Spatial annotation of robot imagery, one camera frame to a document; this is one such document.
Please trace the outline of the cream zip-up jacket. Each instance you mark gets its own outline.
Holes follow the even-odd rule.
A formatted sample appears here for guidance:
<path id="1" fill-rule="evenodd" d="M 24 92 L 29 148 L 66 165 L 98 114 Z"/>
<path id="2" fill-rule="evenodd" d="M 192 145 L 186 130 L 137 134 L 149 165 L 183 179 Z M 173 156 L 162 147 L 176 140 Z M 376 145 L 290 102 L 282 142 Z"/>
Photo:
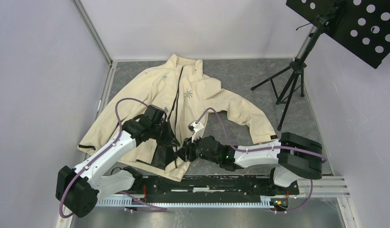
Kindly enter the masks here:
<path id="1" fill-rule="evenodd" d="M 170 124 L 180 143 L 192 136 L 188 125 L 208 120 L 205 110 L 225 111 L 229 121 L 249 127 L 252 142 L 277 138 L 266 115 L 240 95 L 223 89 L 218 79 L 203 73 L 202 60 L 172 55 L 163 65 L 147 68 L 124 86 L 107 104 L 79 142 L 78 150 L 93 155 L 118 131 L 117 118 L 132 119 L 147 105 L 167 107 Z"/>

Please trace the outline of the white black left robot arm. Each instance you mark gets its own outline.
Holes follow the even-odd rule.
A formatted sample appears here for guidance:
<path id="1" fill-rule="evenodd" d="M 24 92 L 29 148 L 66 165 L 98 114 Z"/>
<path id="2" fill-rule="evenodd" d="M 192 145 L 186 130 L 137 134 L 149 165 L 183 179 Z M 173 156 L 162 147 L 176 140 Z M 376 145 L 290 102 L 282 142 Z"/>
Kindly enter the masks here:
<path id="1" fill-rule="evenodd" d="M 115 193 L 128 190 L 138 193 L 143 181 L 128 170 L 106 176 L 105 173 L 124 155 L 149 139 L 163 146 L 178 146 L 179 142 L 161 108 L 149 105 L 145 113 L 125 122 L 117 118 L 117 133 L 94 155 L 70 168 L 64 166 L 57 176 L 56 198 L 62 218 L 76 215 L 79 218 L 91 212 L 97 202 Z"/>

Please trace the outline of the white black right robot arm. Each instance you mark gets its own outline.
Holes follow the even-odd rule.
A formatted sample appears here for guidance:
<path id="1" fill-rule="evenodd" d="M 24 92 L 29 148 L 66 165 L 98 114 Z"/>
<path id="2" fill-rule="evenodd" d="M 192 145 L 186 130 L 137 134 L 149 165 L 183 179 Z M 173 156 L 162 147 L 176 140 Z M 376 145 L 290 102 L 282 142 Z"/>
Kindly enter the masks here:
<path id="1" fill-rule="evenodd" d="M 213 136 L 189 138 L 176 155 L 186 162 L 203 159 L 227 171 L 276 164 L 268 180 L 268 189 L 274 194 L 280 194 L 299 179 L 321 179 L 322 165 L 327 159 L 320 143 L 289 132 L 280 139 L 254 146 L 223 145 Z"/>

